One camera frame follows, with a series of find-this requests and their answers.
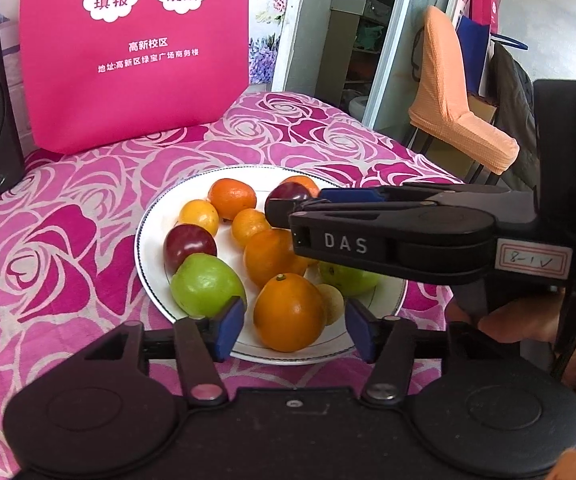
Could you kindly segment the dark red plum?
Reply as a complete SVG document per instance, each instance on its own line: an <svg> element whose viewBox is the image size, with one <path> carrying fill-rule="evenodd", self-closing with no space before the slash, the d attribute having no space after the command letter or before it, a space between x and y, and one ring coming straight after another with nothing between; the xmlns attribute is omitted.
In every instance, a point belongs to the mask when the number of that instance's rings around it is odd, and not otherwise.
<svg viewBox="0 0 576 480"><path fill-rule="evenodd" d="M286 181L277 185L267 196L266 203L271 200L308 200L311 192L299 182Z"/></svg>
<svg viewBox="0 0 576 480"><path fill-rule="evenodd" d="M175 273L189 256L199 252L217 256L217 245L213 235L195 224L174 226L167 233L163 243L166 270Z"/></svg>

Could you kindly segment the magenta paper bag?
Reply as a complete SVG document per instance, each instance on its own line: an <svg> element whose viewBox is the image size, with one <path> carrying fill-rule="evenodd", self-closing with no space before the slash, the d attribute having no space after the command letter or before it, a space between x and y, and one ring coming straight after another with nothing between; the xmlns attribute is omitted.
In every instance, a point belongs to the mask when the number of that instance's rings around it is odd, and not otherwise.
<svg viewBox="0 0 576 480"><path fill-rule="evenodd" d="M74 154L215 122L249 83L249 0L20 0L40 148Z"/></svg>

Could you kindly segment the blue bag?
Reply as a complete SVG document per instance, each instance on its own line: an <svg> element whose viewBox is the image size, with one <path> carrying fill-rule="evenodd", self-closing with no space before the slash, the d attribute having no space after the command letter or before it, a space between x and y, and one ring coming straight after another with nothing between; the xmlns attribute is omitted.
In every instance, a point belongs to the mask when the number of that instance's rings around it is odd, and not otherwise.
<svg viewBox="0 0 576 480"><path fill-rule="evenodd" d="M527 51L529 46L505 35L494 34L489 25L481 25L462 15L456 27L464 60L466 87L470 94L485 98L488 95L489 62L495 44Z"/></svg>

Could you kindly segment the orange covered chair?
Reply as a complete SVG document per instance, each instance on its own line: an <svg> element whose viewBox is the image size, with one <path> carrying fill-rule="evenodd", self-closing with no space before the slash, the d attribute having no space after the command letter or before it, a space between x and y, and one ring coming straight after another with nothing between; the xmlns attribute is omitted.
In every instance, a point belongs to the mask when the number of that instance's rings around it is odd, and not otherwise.
<svg viewBox="0 0 576 480"><path fill-rule="evenodd" d="M456 30L436 6L425 9L420 81L410 123L499 176L519 155L517 141L470 109Z"/></svg>

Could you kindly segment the dark grey jacket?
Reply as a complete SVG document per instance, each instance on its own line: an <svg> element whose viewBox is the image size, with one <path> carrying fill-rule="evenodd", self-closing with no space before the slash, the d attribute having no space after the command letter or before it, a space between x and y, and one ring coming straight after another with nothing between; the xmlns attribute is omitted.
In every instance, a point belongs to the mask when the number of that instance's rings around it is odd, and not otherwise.
<svg viewBox="0 0 576 480"><path fill-rule="evenodd" d="M533 84L502 44L495 44L489 62L489 92L496 105L494 126L519 145L519 154L502 175L502 180L512 190L531 191L540 176Z"/></svg>

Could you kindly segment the pink rose tablecloth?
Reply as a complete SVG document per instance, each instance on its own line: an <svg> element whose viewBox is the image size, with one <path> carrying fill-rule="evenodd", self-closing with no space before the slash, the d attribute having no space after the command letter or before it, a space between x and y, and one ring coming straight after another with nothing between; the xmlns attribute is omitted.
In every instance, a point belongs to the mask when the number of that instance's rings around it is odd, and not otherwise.
<svg viewBox="0 0 576 480"><path fill-rule="evenodd" d="M164 188L233 165L276 165L347 186L446 182L447 171L310 96L249 93L213 124L71 156L43 150L0 196L0 479L16 466L2 434L18 390L128 320L169 326L142 288L134 240Z"/></svg>

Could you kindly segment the yellow kumquat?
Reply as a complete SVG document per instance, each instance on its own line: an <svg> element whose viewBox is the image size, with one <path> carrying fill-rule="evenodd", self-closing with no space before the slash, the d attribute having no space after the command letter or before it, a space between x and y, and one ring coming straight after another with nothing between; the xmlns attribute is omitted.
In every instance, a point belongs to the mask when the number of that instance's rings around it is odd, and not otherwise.
<svg viewBox="0 0 576 480"><path fill-rule="evenodd" d="M215 236L219 226L219 214L208 200L190 200L181 208L177 223L201 226L205 231Z"/></svg>
<svg viewBox="0 0 576 480"><path fill-rule="evenodd" d="M262 211L247 208L237 213L237 216L231 222L230 233L233 241L243 249L254 235L270 229L271 225L267 222Z"/></svg>

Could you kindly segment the green apple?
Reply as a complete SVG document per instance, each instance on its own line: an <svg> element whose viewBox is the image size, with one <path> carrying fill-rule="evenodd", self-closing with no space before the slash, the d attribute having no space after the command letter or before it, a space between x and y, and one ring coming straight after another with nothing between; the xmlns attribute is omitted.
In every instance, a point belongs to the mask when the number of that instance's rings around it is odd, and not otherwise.
<svg viewBox="0 0 576 480"><path fill-rule="evenodd" d="M181 263L169 288L177 306L199 318L213 318L233 297L248 303L238 274L223 260L203 252L192 254Z"/></svg>
<svg viewBox="0 0 576 480"><path fill-rule="evenodd" d="M381 281L380 274L325 261L318 263L318 271L321 281L338 289L344 297L361 296Z"/></svg>

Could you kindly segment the white round plate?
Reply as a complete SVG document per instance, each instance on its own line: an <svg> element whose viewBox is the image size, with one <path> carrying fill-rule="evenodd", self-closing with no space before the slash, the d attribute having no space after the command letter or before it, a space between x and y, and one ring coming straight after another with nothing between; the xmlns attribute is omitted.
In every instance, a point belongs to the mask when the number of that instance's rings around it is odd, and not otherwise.
<svg viewBox="0 0 576 480"><path fill-rule="evenodd" d="M187 313L178 307L169 281L172 274L166 269L163 256L164 238L175 226L181 207L189 200L204 200L212 184L222 178L239 180L256 192L258 210L265 205L267 195L282 180L299 176L300 170L269 165L239 165L217 168L196 174L170 186L153 202L143 214L136 232L135 263L141 284L154 306L169 322L184 318ZM305 349L292 353L282 353L266 348L256 335L253 326L252 309L259 289L250 281L242 250L237 247L230 235L230 226L223 222L215 236L217 257L222 259L238 275L247 292L248 310L231 355L234 358L253 363L278 366L298 366L327 362L354 350L354 344L346 333L342 318L327 326L320 337Z"/></svg>

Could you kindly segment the large orange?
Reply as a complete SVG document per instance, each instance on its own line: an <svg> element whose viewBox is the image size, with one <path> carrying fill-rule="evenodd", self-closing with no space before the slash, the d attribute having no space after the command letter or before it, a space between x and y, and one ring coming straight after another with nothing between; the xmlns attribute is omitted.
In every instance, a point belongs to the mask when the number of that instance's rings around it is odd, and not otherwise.
<svg viewBox="0 0 576 480"><path fill-rule="evenodd" d="M291 353L313 344L326 326L324 299L314 284L294 273L269 280L253 308L257 336L271 350Z"/></svg>

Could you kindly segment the mandarin orange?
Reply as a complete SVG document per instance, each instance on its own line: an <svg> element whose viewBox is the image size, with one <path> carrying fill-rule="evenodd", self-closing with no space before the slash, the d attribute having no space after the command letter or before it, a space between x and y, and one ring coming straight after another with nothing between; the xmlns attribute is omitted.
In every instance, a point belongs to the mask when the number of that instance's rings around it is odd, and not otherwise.
<svg viewBox="0 0 576 480"><path fill-rule="evenodd" d="M278 274L303 276L312 261L294 253L290 231L271 229L251 237L245 245L243 263L248 278L261 289Z"/></svg>
<svg viewBox="0 0 576 480"><path fill-rule="evenodd" d="M256 194L250 185L236 179L219 179L207 193L209 202L217 210L219 217L233 220L240 211L256 207Z"/></svg>
<svg viewBox="0 0 576 480"><path fill-rule="evenodd" d="M283 180L283 183L287 182L293 182L302 185L303 188L306 188L309 191L309 194L311 194L312 197L317 197L319 194L319 187L308 176L301 176L301 174L299 174L298 176L287 177L285 180Z"/></svg>

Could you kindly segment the brown longan fruit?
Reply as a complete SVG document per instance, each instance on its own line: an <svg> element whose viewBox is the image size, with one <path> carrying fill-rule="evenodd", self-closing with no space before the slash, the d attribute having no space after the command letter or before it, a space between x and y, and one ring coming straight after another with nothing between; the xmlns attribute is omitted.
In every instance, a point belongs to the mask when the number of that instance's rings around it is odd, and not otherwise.
<svg viewBox="0 0 576 480"><path fill-rule="evenodd" d="M316 287L321 298L323 298L326 325L332 325L344 314L344 298L340 290L335 288L335 286L329 284L317 284Z"/></svg>

